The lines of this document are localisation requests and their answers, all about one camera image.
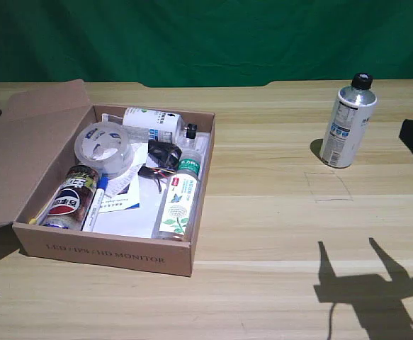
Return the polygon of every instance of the bottle cap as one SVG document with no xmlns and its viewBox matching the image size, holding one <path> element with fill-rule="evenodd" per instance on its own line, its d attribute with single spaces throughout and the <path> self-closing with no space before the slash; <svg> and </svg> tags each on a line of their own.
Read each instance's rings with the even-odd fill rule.
<svg viewBox="0 0 413 340">
<path fill-rule="evenodd" d="M 368 73 L 356 73 L 351 86 L 359 90 L 368 90 L 373 82 L 373 77 Z"/>
<path fill-rule="evenodd" d="M 194 140 L 197 135 L 197 125 L 196 124 L 187 124 L 186 138 Z"/>
</svg>

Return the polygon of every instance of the wooden table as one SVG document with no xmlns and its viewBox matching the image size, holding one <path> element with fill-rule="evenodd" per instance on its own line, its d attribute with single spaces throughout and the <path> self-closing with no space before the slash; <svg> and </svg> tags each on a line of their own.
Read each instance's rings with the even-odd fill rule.
<svg viewBox="0 0 413 340">
<path fill-rule="evenodd" d="M 379 104 L 356 160 L 332 169 L 310 144 L 346 84 L 87 84 L 94 103 L 217 113 L 193 275 L 5 256 L 18 242 L 3 229 L 0 339 L 328 339 L 329 319 L 332 339 L 368 339 L 359 320 L 372 340 L 410 339 L 413 156 L 398 134 L 413 119 L 413 80 L 375 81 Z M 40 85 L 0 84 L 0 99 Z M 321 285 L 319 241 L 332 264 L 322 262 Z"/>
</svg>

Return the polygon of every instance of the black spray can cap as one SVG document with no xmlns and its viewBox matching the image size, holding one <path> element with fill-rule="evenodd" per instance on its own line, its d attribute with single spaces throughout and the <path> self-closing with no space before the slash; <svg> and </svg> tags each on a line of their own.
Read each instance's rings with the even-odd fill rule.
<svg viewBox="0 0 413 340">
<path fill-rule="evenodd" d="M 359 90 L 368 90 L 373 82 L 373 76 L 368 73 L 356 73 L 351 86 Z"/>
</svg>

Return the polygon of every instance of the silver spray can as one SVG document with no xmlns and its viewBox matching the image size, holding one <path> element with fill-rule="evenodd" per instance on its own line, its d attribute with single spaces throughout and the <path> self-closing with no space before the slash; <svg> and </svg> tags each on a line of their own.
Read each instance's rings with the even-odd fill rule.
<svg viewBox="0 0 413 340">
<path fill-rule="evenodd" d="M 350 86 L 342 88 L 335 100 L 319 155 L 334 168 L 350 166 L 377 102 L 370 91 L 373 77 L 357 73 Z"/>
</svg>

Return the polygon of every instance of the paper card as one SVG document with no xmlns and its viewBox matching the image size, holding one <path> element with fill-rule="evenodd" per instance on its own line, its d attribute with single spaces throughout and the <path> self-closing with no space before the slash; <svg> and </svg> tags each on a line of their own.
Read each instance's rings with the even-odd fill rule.
<svg viewBox="0 0 413 340">
<path fill-rule="evenodd" d="M 138 208 L 140 206 L 140 187 L 138 176 L 126 186 L 118 195 L 113 198 L 104 196 L 99 213 L 110 211 Z"/>
<path fill-rule="evenodd" d="M 132 144 L 134 149 L 134 160 L 130 168 L 121 176 L 114 178 L 108 182 L 106 196 L 113 198 L 123 191 L 136 176 L 142 164 L 147 161 L 148 143 Z"/>
<path fill-rule="evenodd" d="M 136 178 L 140 182 L 140 207 L 99 214 L 93 232 L 143 238 L 152 236 L 165 184 L 161 182 L 162 193 L 159 193 L 153 180 Z"/>
</svg>

